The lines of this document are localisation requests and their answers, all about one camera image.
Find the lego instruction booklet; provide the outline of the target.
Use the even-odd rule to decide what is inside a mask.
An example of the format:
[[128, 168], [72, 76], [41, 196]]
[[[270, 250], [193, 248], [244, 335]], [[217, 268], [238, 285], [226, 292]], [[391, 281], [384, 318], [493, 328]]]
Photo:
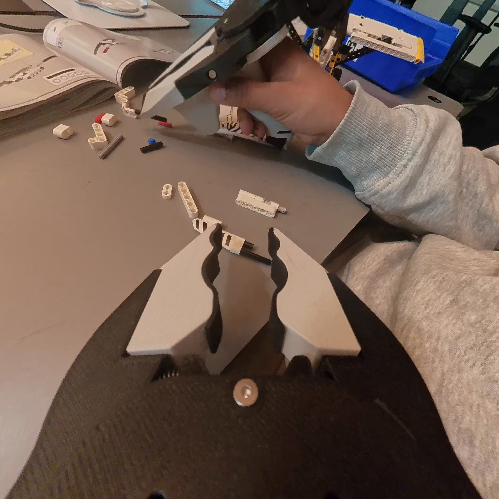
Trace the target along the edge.
[[42, 41], [1, 35], [1, 138], [147, 86], [180, 53], [143, 36], [56, 18]]

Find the white part with black axle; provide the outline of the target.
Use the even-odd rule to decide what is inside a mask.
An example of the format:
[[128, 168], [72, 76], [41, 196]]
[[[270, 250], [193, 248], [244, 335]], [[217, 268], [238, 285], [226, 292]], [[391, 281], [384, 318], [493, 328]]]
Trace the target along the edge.
[[[196, 218], [192, 220], [193, 228], [199, 232], [203, 233], [208, 227], [201, 218]], [[240, 250], [243, 248], [243, 243], [245, 242], [244, 238], [237, 236], [235, 234], [229, 233], [225, 230], [221, 231], [222, 233], [222, 246], [234, 254], [240, 254]]]

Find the white lego beam assembly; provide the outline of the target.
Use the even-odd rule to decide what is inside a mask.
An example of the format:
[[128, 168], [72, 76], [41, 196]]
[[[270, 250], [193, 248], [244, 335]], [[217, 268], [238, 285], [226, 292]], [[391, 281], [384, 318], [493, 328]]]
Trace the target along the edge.
[[286, 213], [286, 208], [282, 205], [243, 190], [239, 191], [235, 203], [269, 218], [275, 217], [276, 213]]

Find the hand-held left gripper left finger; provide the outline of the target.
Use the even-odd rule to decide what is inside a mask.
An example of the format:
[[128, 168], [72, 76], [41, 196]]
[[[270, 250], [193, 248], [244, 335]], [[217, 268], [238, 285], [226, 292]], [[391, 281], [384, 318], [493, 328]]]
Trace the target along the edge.
[[131, 356], [215, 354], [222, 316], [214, 281], [220, 273], [221, 225], [210, 225], [159, 269], [126, 347]]

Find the person's right hand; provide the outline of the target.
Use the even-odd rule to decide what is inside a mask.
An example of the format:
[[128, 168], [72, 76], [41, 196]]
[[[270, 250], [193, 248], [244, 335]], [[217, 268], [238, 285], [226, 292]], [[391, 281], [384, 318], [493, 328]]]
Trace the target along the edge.
[[353, 95], [290, 38], [263, 56], [260, 64], [267, 82], [229, 78], [209, 87], [211, 100], [238, 109], [243, 134], [266, 134], [265, 125], [249, 113], [257, 110], [303, 143], [324, 144], [346, 116]]

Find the black chair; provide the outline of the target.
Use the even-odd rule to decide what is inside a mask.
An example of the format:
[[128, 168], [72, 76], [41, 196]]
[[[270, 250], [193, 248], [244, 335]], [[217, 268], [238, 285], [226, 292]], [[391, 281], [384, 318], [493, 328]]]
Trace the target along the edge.
[[453, 25], [464, 23], [444, 62], [425, 84], [441, 94], [451, 97], [465, 107], [466, 114], [458, 120], [463, 131], [464, 146], [484, 150], [498, 145], [498, 47], [480, 65], [466, 57], [481, 38], [498, 28], [498, 14], [490, 24], [483, 17], [496, 1], [482, 1], [472, 16], [463, 14], [469, 1], [452, 1], [440, 21]]

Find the white angled lego beam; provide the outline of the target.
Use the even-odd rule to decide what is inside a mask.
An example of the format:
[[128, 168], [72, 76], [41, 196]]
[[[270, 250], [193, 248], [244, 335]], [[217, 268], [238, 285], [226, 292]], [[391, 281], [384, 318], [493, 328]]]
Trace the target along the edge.
[[100, 123], [92, 123], [94, 136], [88, 138], [92, 150], [102, 150], [108, 145], [108, 139]]

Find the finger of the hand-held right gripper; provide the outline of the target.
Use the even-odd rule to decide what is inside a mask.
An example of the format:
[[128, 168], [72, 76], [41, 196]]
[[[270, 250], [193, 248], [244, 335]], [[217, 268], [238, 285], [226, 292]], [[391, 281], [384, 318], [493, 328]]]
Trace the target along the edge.
[[165, 117], [171, 110], [180, 114], [200, 134], [212, 135], [220, 129], [220, 107], [211, 100], [207, 87], [191, 97], [184, 97], [168, 77], [147, 90], [140, 115]]
[[216, 29], [210, 28], [157, 78], [148, 89], [148, 94], [165, 96], [176, 88], [177, 82], [199, 64], [204, 65], [215, 51]]

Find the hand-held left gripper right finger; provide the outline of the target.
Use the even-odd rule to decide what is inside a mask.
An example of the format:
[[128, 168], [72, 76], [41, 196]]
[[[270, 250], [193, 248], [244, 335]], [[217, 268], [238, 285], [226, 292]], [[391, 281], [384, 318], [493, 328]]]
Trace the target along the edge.
[[269, 229], [268, 250], [276, 286], [268, 329], [287, 363], [301, 356], [315, 370], [324, 356], [358, 356], [360, 344], [325, 268], [277, 228]]

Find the person's right forearm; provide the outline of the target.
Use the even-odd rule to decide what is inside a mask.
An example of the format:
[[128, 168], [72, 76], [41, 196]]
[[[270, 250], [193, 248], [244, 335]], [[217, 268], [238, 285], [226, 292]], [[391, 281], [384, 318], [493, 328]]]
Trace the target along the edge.
[[498, 146], [464, 147], [444, 110], [389, 108], [353, 80], [338, 128], [308, 159], [338, 168], [355, 195], [384, 221], [477, 250], [498, 250]]

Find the long black lego axle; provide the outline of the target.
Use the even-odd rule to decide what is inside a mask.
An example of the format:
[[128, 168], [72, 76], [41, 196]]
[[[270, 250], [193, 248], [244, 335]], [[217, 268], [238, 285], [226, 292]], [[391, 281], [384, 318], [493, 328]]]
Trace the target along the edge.
[[251, 259], [253, 261], [256, 261], [258, 263], [261, 263], [263, 265], [268, 265], [268, 266], [272, 265], [272, 260], [271, 259], [268, 259], [266, 257], [258, 255], [258, 254], [254, 253], [254, 252], [248, 251], [245, 248], [242, 248], [240, 250], [240, 255], [244, 256], [245, 258], [248, 258], [248, 259]]

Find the blue plastic bin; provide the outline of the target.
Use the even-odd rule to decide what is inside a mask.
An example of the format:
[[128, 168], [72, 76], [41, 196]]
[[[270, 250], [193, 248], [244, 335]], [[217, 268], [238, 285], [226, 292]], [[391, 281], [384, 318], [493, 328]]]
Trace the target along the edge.
[[423, 40], [424, 63], [414, 64], [375, 51], [344, 65], [391, 92], [414, 86], [434, 74], [458, 36], [458, 28], [390, 1], [354, 1], [349, 12], [402, 29]]

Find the white technic model assembly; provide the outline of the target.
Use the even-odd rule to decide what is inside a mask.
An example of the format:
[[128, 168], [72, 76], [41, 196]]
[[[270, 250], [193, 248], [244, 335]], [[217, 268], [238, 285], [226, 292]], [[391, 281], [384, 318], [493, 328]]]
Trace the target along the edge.
[[288, 36], [336, 80], [341, 77], [342, 64], [374, 52], [413, 64], [425, 62], [422, 38], [365, 16], [346, 13], [332, 29], [309, 28], [297, 17], [287, 27]]

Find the dark grey lego axle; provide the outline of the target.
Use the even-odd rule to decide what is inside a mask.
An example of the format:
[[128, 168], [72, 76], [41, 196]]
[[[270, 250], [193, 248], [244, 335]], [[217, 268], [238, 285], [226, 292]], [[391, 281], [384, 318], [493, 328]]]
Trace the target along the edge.
[[99, 159], [105, 159], [124, 139], [122, 134], [117, 134], [112, 140], [98, 153]]

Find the white five-hole lego beam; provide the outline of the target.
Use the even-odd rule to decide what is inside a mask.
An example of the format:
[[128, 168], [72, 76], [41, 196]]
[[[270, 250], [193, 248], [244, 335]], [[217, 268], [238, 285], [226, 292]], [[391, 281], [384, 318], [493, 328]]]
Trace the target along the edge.
[[178, 192], [190, 219], [198, 218], [198, 207], [185, 182], [178, 182]]

